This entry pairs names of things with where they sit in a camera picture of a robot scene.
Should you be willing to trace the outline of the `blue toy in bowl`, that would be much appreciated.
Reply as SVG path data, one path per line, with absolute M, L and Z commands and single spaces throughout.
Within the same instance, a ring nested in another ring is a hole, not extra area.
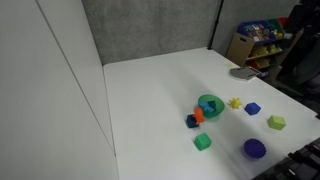
M 213 107 L 211 107 L 208 102 L 201 102 L 201 103 L 199 104 L 199 106 L 200 106 L 200 107 L 202 108 L 202 110 L 205 111 L 205 112 L 214 112 L 214 111 L 215 111 L 215 109 L 214 109 Z

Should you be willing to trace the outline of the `lime green cube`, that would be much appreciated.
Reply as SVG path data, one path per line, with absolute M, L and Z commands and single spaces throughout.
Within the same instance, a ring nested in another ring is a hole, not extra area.
M 282 130 L 286 126 L 286 122 L 283 117 L 271 115 L 267 120 L 268 126 L 271 129 Z

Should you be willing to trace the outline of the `orange bear toy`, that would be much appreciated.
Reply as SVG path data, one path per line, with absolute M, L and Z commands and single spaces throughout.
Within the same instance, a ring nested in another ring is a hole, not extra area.
M 199 107 L 197 107 L 197 108 L 194 110 L 194 115 L 193 115 L 193 117 L 195 118 L 197 125 L 199 125 L 200 123 L 202 123 L 202 122 L 204 121 L 202 109 L 199 108 Z

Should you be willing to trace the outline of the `wooden toy shelf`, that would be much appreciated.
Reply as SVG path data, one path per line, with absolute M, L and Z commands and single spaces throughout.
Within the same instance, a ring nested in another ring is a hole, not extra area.
M 240 67 L 261 71 L 260 78 L 274 82 L 303 31 L 287 32 L 287 17 L 241 23 L 234 33 L 226 58 Z

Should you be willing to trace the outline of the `yellow spiky ball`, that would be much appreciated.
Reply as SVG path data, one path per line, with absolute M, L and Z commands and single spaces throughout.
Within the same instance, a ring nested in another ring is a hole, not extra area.
M 232 98 L 228 101 L 228 105 L 232 109 L 239 109 L 242 106 L 240 98 Z

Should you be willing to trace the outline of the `black vertical pole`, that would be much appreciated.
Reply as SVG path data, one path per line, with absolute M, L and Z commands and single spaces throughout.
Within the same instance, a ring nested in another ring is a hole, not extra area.
M 225 0 L 220 0 L 219 1 L 217 14 L 216 14 L 216 17 L 215 17 L 215 20 L 214 20 L 214 26 L 212 28 L 212 33 L 211 33 L 211 36 L 210 36 L 210 39 L 209 39 L 209 43 L 207 45 L 207 49 L 208 50 L 212 50 L 212 47 L 213 47 L 213 41 L 214 41 L 215 33 L 216 33 L 216 30 L 217 30 L 217 27 L 218 27 L 218 24 L 219 24 L 219 19 L 220 19 L 221 12 L 222 12 L 222 9 L 223 9 L 224 1 Z

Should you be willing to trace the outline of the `dark blue cube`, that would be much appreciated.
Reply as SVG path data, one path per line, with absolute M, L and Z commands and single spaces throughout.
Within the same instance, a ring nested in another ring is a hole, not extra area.
M 189 128 L 197 127 L 196 119 L 192 115 L 188 115 L 186 119 L 186 124 Z

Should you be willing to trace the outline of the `grey flat object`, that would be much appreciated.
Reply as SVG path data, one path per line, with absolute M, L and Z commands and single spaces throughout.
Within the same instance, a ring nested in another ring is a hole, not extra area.
M 239 67 L 239 68 L 231 68 L 229 70 L 229 74 L 231 77 L 238 79 L 249 81 L 252 78 L 261 74 L 261 72 L 251 66 Z

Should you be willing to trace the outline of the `black equipment at corner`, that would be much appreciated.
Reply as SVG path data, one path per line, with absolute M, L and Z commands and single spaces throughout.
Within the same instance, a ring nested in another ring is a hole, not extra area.
M 252 180 L 320 180 L 320 138 L 290 152 Z

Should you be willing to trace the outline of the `purple spiky ball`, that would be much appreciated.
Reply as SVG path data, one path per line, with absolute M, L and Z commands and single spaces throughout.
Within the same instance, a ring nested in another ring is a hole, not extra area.
M 244 152 L 253 159 L 260 159 L 266 155 L 265 145 L 258 139 L 248 139 L 243 145 Z

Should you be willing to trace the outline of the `green bowl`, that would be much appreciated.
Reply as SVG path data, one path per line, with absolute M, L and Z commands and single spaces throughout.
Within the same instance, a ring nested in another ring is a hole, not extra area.
M 205 112 L 202 110 L 203 115 L 206 118 L 214 118 L 214 117 L 220 115 L 224 111 L 224 108 L 225 108 L 224 102 L 219 97 L 214 96 L 214 95 L 205 94 L 205 95 L 200 96 L 198 98 L 198 107 L 199 108 L 201 108 L 199 106 L 199 104 L 201 102 L 208 102 L 209 105 L 215 109 L 214 112 Z

